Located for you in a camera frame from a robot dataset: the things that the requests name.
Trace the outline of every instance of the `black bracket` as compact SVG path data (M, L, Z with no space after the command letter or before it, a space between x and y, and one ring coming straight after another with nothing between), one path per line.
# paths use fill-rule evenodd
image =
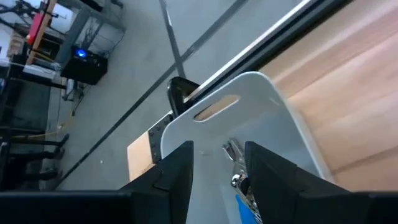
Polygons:
M153 164L156 164L162 159L162 155L160 153L160 140L162 139L164 129L172 120L173 116L168 114L148 130L150 154L152 155Z
M192 105L184 103L184 98L199 87L198 84L186 78L174 77L167 85L167 96L173 111L174 118L180 116Z

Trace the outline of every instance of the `wooden board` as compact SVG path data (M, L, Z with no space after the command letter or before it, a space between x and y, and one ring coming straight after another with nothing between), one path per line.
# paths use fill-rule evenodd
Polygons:
M398 1L356 0L260 69L344 188L398 189L397 52Z
M145 173L152 166L149 134L146 131L127 148L130 181Z
M48 1L49 1L49 7L47 8L47 12L52 12L57 3L57 0L48 0ZM36 36L35 42L33 43L32 49L36 50L39 48L40 41L42 40L45 29L47 28L47 24L49 23L50 19L51 19L50 15L48 15L48 14L44 15L43 22L40 26L38 33L37 33L37 36ZM36 52L34 52L33 50L30 51L29 58L26 61L27 65L31 65L33 63L33 59L34 59L35 55L36 55Z

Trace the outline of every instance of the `wooden block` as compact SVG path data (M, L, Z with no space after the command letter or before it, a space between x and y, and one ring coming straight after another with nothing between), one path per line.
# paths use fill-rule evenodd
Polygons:
M127 147L127 162L129 164L130 181L154 166L147 131Z

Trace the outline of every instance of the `concrete floor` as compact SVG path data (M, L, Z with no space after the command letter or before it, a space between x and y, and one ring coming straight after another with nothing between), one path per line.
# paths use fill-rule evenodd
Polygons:
M234 0L166 0L183 54ZM248 0L217 33L183 63L187 78L203 83L297 0ZM109 72L86 94L66 132L70 138L60 167L69 170L174 63L158 0L125 1L126 35L109 61ZM177 76L176 71L168 79ZM126 148L170 111L164 81L66 180L60 190L118 189L129 182ZM68 117L63 103L60 120Z

